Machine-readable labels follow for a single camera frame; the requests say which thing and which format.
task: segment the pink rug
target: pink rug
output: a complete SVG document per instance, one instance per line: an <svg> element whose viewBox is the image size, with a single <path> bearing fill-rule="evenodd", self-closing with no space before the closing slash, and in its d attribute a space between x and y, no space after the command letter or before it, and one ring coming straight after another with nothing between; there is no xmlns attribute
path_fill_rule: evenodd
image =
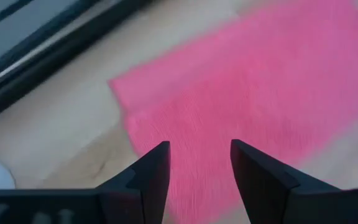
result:
<svg viewBox="0 0 358 224"><path fill-rule="evenodd" d="M175 221L211 222L240 202L231 139L295 164L358 120L358 11L273 4L110 85L138 155L172 143Z"/></svg>

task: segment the pink bath mat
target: pink bath mat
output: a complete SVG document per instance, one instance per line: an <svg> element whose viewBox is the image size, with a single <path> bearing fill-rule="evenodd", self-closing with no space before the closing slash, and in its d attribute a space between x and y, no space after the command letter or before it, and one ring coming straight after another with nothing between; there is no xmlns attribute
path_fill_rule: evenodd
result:
<svg viewBox="0 0 358 224"><path fill-rule="evenodd" d="M175 221L208 223L240 203L231 139L296 164L358 121L358 11L272 4L110 85L138 155L171 141Z"/></svg>

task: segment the floor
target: floor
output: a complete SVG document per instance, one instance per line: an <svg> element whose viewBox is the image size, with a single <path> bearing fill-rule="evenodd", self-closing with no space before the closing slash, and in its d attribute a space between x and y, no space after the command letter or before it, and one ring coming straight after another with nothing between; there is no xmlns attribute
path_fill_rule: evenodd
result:
<svg viewBox="0 0 358 224"><path fill-rule="evenodd" d="M106 80L266 1L285 0L161 0L138 13L0 114L0 161L19 188L94 187L114 176L137 157ZM358 125L299 168L358 187L354 149ZM239 207L220 223L244 219Z"/></svg>

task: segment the wooden floor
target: wooden floor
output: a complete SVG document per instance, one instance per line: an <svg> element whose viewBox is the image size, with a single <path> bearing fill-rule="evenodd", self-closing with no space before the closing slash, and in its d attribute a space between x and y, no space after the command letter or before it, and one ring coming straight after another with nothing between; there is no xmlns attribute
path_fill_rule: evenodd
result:
<svg viewBox="0 0 358 224"><path fill-rule="evenodd" d="M266 1L286 0L162 0L138 13L0 114L0 161L19 188L94 187L114 176L137 158L106 80ZM358 125L300 168L358 187ZM245 218L239 207L220 223Z"/></svg>

